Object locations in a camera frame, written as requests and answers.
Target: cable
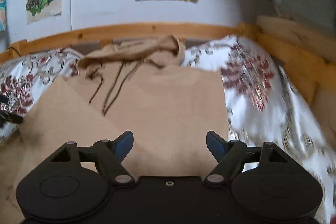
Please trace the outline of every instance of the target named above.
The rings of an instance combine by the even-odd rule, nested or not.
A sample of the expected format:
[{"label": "cable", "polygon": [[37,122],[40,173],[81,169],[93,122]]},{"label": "cable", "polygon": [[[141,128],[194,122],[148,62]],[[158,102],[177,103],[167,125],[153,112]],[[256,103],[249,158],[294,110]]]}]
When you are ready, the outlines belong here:
[{"label": "cable", "polygon": [[16,48],[14,48],[14,47],[8,47],[7,49],[8,50],[12,49],[13,51],[15,51],[19,55],[19,57],[22,57],[22,55],[17,51]]}]

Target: wooden bed frame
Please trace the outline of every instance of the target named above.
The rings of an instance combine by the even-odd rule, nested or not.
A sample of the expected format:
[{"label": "wooden bed frame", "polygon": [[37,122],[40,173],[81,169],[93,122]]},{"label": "wooden bed frame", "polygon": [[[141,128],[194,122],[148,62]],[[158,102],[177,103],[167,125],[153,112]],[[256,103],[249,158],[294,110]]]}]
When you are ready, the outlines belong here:
[{"label": "wooden bed frame", "polygon": [[310,105],[318,85],[336,92],[336,40],[292,21],[259,16],[258,25],[240,23],[236,28],[193,23],[130,23],[80,29],[10,45],[0,54],[0,64],[33,52],[113,39],[160,37],[173,34],[180,39],[219,39],[230,34],[256,41],[282,62],[289,78]]}]

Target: black cable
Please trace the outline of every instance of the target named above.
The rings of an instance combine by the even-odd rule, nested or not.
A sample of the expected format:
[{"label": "black cable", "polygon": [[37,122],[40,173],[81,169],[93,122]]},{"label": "black cable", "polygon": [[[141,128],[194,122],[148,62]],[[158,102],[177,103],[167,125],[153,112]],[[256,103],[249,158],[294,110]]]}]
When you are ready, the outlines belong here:
[{"label": "black cable", "polygon": [[104,78],[103,78],[103,76],[102,76],[101,74],[97,74],[97,75],[100,76],[100,83],[99,83],[99,85],[98,85],[98,87],[97,87],[95,93],[92,95],[91,99],[89,100],[89,105],[91,105],[92,100],[95,98],[95,96],[97,95],[97,93],[98,93],[98,91],[99,91],[101,85],[102,85],[103,82],[104,82]]},{"label": "black cable", "polygon": [[105,111],[106,111],[106,104],[108,103],[109,97],[110,97],[112,91],[114,90],[114,87],[115,87],[116,84],[117,84],[118,78],[119,78],[119,76],[120,76],[120,74],[121,74],[121,71],[122,71],[122,69],[123,69],[124,66],[125,66],[125,61],[123,61],[123,62],[120,64],[120,67],[119,67],[118,72],[117,72],[117,74],[116,74],[116,76],[115,76],[113,85],[112,85],[112,87],[109,89],[109,91],[108,91],[107,94],[106,94],[106,97],[105,97],[103,106],[102,106],[102,108],[101,108],[101,113],[102,113],[104,116],[106,115],[106,113],[105,113]]},{"label": "black cable", "polygon": [[112,102],[110,102],[110,104],[105,108],[103,108],[103,111],[102,111],[102,114],[103,114],[103,116],[105,116],[106,115],[106,113],[108,112],[108,110],[110,109],[110,107],[113,105],[113,103],[115,102],[115,100],[118,98],[118,96],[119,96],[119,93],[120,93],[120,91],[121,91],[121,89],[122,89],[122,87],[123,87],[123,84],[125,83],[125,81],[133,74],[133,73],[135,73],[136,71],[137,71],[137,69],[139,68],[139,66],[142,64],[142,61],[139,61],[136,65],[135,65],[135,67],[125,76],[125,78],[122,80],[122,82],[121,82],[121,84],[120,84],[120,87],[119,87],[119,89],[118,89],[118,91],[117,91],[117,94],[114,96],[114,98],[113,98],[113,100],[112,100]]},{"label": "black cable", "polygon": [[10,50],[10,49],[12,49],[13,51],[15,51],[19,55],[19,57],[22,57],[21,54],[17,51],[16,48],[8,47],[8,50]]}]

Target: screw hole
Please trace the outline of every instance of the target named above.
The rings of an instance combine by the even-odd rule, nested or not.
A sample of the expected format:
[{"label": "screw hole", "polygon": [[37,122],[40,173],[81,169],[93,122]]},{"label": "screw hole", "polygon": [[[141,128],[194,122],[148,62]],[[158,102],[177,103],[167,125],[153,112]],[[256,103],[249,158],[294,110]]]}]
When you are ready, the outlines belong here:
[{"label": "screw hole", "polygon": [[166,181],[167,186],[173,186],[175,183],[173,181]]}]

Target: beige hoodie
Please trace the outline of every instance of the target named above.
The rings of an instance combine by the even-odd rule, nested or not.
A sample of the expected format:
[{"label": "beige hoodie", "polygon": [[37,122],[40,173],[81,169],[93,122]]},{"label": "beige hoodie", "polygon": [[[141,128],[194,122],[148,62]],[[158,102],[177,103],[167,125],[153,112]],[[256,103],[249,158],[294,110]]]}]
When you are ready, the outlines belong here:
[{"label": "beige hoodie", "polygon": [[14,188],[63,143],[91,146],[126,130],[134,146],[123,166],[134,177],[208,174],[217,162],[206,133],[227,139],[221,75],[178,67],[183,58],[175,37],[109,45],[82,58],[80,75],[58,77],[26,115]]}]

